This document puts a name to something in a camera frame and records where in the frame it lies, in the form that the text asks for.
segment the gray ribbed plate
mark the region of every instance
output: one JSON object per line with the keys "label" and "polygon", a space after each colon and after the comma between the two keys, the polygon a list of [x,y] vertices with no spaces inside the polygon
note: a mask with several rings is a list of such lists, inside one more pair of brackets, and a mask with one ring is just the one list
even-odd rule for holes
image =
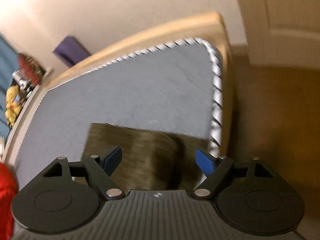
{"label": "gray ribbed plate", "polygon": [[108,201],[90,223],[74,231],[37,235],[25,229],[12,239],[210,239],[299,240],[295,232],[253,236],[226,224],[208,201],[190,198],[184,190],[132,190],[122,200]]}

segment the logo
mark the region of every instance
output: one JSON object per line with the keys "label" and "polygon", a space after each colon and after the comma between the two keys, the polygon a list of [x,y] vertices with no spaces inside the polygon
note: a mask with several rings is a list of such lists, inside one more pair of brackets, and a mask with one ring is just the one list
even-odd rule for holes
{"label": "logo", "polygon": [[160,193],[160,192],[157,192],[155,194],[153,194],[156,198],[160,198],[162,197],[163,195]]}

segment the floor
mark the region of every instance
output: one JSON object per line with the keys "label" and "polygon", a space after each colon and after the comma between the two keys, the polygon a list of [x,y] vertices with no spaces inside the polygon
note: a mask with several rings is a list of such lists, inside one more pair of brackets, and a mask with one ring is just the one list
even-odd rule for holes
{"label": "floor", "polygon": [[229,156],[261,157],[304,198],[298,231],[320,239],[320,71],[235,62],[237,111]]}

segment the wall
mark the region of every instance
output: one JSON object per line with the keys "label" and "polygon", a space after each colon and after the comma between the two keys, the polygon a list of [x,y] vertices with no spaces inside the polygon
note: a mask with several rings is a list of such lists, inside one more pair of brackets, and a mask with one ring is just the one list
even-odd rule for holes
{"label": "wall", "polygon": [[95,53],[161,23],[220,12],[232,44],[246,44],[237,0],[0,0],[0,33],[55,75],[67,67],[51,52],[68,34]]}

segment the dark cloth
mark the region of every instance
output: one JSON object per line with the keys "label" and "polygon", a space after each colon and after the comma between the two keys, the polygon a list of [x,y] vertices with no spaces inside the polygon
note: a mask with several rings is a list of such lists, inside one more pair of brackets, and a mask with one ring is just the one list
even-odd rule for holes
{"label": "dark cloth", "polygon": [[93,123],[83,157],[103,155],[120,146],[122,161],[111,178],[122,190],[188,190],[201,177],[195,150],[207,145],[208,140],[187,135]]}

